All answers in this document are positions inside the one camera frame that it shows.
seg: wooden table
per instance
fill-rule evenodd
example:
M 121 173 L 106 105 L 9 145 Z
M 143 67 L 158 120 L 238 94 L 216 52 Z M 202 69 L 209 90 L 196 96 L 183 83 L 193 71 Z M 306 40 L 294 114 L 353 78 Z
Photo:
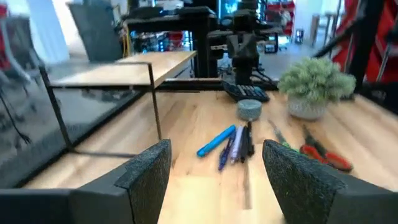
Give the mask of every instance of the wooden table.
M 157 136 L 160 140 L 162 139 L 162 131 L 160 128 L 155 89 L 166 78 L 169 78 L 171 75 L 181 70 L 182 67 L 195 55 L 195 51 L 151 52 L 147 54 L 137 54 L 118 60 L 115 63 L 102 65 L 88 72 L 78 73 L 74 76 L 66 77 L 51 83 L 47 72 L 44 69 L 40 69 L 47 93 L 49 94 L 50 102 L 53 106 L 55 116 L 60 125 L 60 130 L 68 150 L 74 151 L 74 147 L 68 136 L 53 89 L 95 88 L 101 90 L 129 90 L 135 87 L 140 88 L 140 90 L 150 90 L 155 111 Z
M 221 91 L 158 93 L 164 137 L 172 140 L 172 168 L 159 223 L 284 223 L 261 157 L 263 140 L 277 139 L 268 119 L 295 148 L 304 143 L 306 124 L 329 150 L 354 164 L 353 176 L 398 190 L 396 116 L 357 96 L 354 103 L 330 105 L 322 119 L 306 122 L 287 114 L 283 96 L 268 94 L 270 102 L 253 122 L 255 155 L 219 173 L 224 145 L 202 159 L 196 151 L 231 124 L 244 124 L 236 117 L 236 103 Z M 76 150 L 140 153 L 157 142 L 152 113 L 146 94 Z M 126 160 L 67 154 L 26 187 L 79 187 Z

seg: floor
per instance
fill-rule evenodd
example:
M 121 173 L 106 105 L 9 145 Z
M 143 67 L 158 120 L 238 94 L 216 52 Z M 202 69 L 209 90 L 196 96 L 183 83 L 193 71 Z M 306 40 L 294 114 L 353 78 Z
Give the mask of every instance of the floor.
M 291 44 L 287 50 L 282 50 L 278 54 L 261 55 L 260 62 L 265 69 L 265 73 L 277 80 L 287 66 L 300 60 L 303 57 L 309 57 L 314 53 L 315 49 L 308 45 Z M 219 60 L 219 65 L 227 65 L 228 59 Z M 74 59 L 68 63 L 52 67 L 50 71 L 50 79 L 73 75 L 77 72 L 92 69 L 90 65 L 85 65 L 81 59 Z M 190 77 L 190 69 L 184 70 L 180 74 L 180 78 Z M 1 129 L 0 137 L 0 170 L 2 164 L 16 156 L 19 152 L 29 150 L 37 142 L 42 144 L 46 138 L 59 135 L 59 127 L 55 119 L 52 107 L 50 105 L 47 93 L 41 86 L 31 85 L 28 87 L 29 98 L 33 99 L 37 111 L 25 108 L 22 105 L 26 102 L 25 93 L 21 90 L 10 90 L 6 92 L 8 101 L 11 102 L 13 108 L 17 108 L 18 114 L 23 114 L 23 121 L 17 122 L 20 131 L 32 140 L 31 144 L 25 144 L 21 140 L 21 148 L 18 149 L 16 144 L 17 134 L 9 124 L 7 128 Z M 131 97 L 134 93 L 127 93 L 126 97 Z M 122 100 L 122 93 L 112 92 L 108 96 L 104 96 L 103 91 L 91 91 L 90 93 L 82 93 L 80 90 L 60 90 L 56 92 L 56 97 L 61 104 L 62 116 L 66 124 L 70 127 L 72 135 L 79 136 L 86 132 L 89 124 L 96 121 L 102 114 L 114 108 Z M 0 106 L 1 115 L 5 114 L 4 106 Z M 56 145 L 46 146 L 50 148 L 62 148 L 64 142 L 58 142 Z
M 159 223 L 285 223 L 262 161 L 263 141 L 276 140 L 269 120 L 294 149 L 304 143 L 302 126 L 307 125 L 328 150 L 353 164 L 351 175 L 398 190 L 396 116 L 359 96 L 354 103 L 330 105 L 322 119 L 308 122 L 289 116 L 278 92 L 268 94 L 270 102 L 263 104 L 252 125 L 255 154 L 244 164 L 228 164 L 223 172 L 217 166 L 225 142 L 204 158 L 197 158 L 196 152 L 228 126 L 245 124 L 236 117 L 236 103 L 223 91 L 157 94 L 163 136 L 172 140 L 172 167 Z M 152 102 L 146 94 L 76 149 L 136 154 L 156 142 Z M 126 160 L 67 154 L 25 187 L 79 187 Z

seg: pen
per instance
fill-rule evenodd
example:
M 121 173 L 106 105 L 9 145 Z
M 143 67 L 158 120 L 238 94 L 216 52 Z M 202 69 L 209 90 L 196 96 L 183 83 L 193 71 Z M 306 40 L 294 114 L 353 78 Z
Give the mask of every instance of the pen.
M 239 147 L 241 145 L 243 127 L 240 126 L 236 131 L 235 141 L 231 149 L 231 162 L 234 164 L 238 160 Z
M 251 129 L 251 121 L 248 122 L 248 156 L 251 157 L 254 155 L 254 146 L 253 146 L 253 138 L 252 138 L 252 129 Z
M 209 152 L 211 152 L 213 149 L 219 146 L 226 138 L 228 138 L 235 131 L 235 129 L 235 125 L 231 125 L 229 128 L 225 129 L 221 134 L 211 140 L 211 142 L 199 149 L 197 155 L 199 157 L 205 157 L 207 154 L 209 154 Z
M 235 135 L 236 135 L 236 132 L 231 134 L 231 136 L 228 139 L 228 143 L 227 143 L 226 147 L 220 154 L 220 163 L 218 164 L 218 171 L 222 171 L 224 169 L 226 161 L 228 160 L 229 152 L 231 151 L 231 148 L 232 148 L 232 144 L 234 143 Z
M 248 147 L 249 147 L 249 141 L 248 141 L 248 127 L 243 128 L 242 132 L 242 139 L 241 139 L 241 162 L 244 163 L 246 160 L 246 157 L 248 156 Z

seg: purple pen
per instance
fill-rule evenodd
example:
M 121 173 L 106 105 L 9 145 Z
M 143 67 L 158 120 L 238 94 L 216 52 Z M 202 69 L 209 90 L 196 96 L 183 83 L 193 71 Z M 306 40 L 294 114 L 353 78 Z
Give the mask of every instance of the purple pen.
M 234 144 L 232 145 L 232 149 L 231 149 L 232 164 L 234 164 L 238 160 L 239 148 L 240 148 L 241 139 L 242 139 L 242 132 L 243 132 L 243 127 L 239 126 L 238 130 L 236 131 L 235 141 L 234 141 Z

